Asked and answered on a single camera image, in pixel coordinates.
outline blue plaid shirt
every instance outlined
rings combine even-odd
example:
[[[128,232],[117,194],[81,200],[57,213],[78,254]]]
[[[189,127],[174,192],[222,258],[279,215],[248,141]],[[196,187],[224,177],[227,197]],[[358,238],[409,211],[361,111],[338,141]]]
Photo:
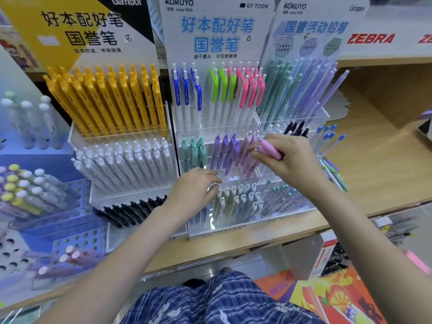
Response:
[[[229,272],[197,289],[162,286],[142,294],[121,324],[323,324],[319,316],[265,294],[247,275]]]

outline left hand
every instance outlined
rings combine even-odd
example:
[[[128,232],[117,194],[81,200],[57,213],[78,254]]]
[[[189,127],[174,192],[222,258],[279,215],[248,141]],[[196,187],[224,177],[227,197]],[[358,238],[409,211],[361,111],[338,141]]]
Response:
[[[210,184],[222,183],[217,174],[218,171],[210,169],[199,167],[191,169],[175,181],[162,207],[170,213],[175,213],[176,216],[181,216],[179,219],[185,223],[216,198],[218,184],[207,190]]]

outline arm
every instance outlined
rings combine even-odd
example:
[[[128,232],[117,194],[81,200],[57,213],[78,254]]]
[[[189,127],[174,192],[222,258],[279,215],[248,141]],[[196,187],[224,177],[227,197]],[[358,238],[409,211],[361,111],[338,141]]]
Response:
[[[318,165],[307,139],[270,134],[285,154],[281,161],[259,152],[252,157],[299,190],[330,224],[389,324],[423,324],[432,318],[432,283],[335,187]]]
[[[217,171],[194,168],[172,186],[135,232],[81,282],[44,313],[36,324],[110,324],[138,278],[165,241],[214,199],[221,183]]]

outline forearm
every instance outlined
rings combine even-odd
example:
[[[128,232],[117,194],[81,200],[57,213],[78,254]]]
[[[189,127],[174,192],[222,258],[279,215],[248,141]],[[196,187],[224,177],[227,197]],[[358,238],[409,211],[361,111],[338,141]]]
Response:
[[[428,322],[429,278],[334,185],[324,182],[308,198],[330,224],[386,321]]]
[[[181,223],[157,207],[135,232],[38,321],[110,324],[159,248]]]

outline hand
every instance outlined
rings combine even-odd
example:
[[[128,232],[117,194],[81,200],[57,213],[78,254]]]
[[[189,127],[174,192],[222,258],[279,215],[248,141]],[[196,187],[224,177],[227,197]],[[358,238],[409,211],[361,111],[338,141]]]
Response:
[[[282,160],[276,160],[257,151],[252,151],[251,157],[270,167],[285,183],[299,190],[306,197],[317,187],[328,184],[329,181],[313,154],[307,138],[269,134],[265,139],[284,154]]]
[[[173,184],[162,207],[175,216],[180,216],[179,219],[185,223],[216,198],[218,184],[207,190],[210,184],[222,183],[222,180],[216,176],[217,173],[218,171],[195,167],[181,175]]]

